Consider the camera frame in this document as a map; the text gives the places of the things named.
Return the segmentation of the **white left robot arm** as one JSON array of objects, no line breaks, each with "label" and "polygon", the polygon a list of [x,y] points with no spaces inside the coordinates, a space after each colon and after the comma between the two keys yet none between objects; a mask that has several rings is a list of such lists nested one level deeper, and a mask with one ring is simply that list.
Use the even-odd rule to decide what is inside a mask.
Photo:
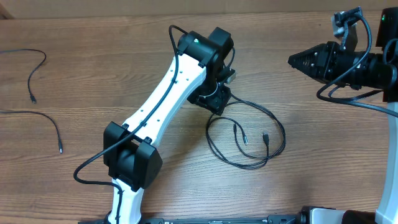
[{"label": "white left robot arm", "polygon": [[123,124],[108,124],[103,133],[103,162],[114,185],[112,210],[105,223],[139,223],[144,189],[157,177],[163,161],[157,150],[171,120],[184,104],[221,115],[231,98],[227,87],[235,71],[224,60],[233,52],[231,34],[219,27],[204,37],[183,32],[172,44],[169,70],[146,102]]}]

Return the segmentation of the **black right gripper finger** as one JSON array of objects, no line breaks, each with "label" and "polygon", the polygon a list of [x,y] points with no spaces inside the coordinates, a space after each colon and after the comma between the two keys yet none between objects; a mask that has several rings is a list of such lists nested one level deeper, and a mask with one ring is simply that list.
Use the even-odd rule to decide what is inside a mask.
[{"label": "black right gripper finger", "polygon": [[324,50],[326,47],[326,44],[318,44],[314,47],[311,47],[307,50],[304,50],[302,52],[299,52],[297,54],[293,54],[289,57],[289,61],[294,61],[294,60],[304,60],[309,57],[315,57],[318,55],[320,52]]},{"label": "black right gripper finger", "polygon": [[308,77],[324,83],[323,74],[325,70],[325,53],[312,52],[291,55],[288,64]]}]

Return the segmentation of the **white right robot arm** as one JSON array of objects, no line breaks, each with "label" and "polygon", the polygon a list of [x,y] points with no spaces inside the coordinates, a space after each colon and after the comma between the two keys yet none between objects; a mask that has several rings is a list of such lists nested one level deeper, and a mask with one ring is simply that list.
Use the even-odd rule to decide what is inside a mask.
[{"label": "white right robot arm", "polygon": [[389,147],[384,189],[375,212],[304,206],[297,223],[397,223],[397,8],[382,10],[376,46],[362,9],[336,12],[333,35],[327,42],[291,55],[288,63],[322,83],[318,99],[387,115]]}]

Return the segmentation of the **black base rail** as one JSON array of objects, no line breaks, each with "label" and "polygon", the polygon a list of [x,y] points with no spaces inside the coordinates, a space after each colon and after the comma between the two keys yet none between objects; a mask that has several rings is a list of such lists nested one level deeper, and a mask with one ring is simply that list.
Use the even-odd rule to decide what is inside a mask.
[{"label": "black base rail", "polygon": [[191,218],[163,219],[142,218],[138,224],[307,224],[306,215],[268,215],[260,218]]}]

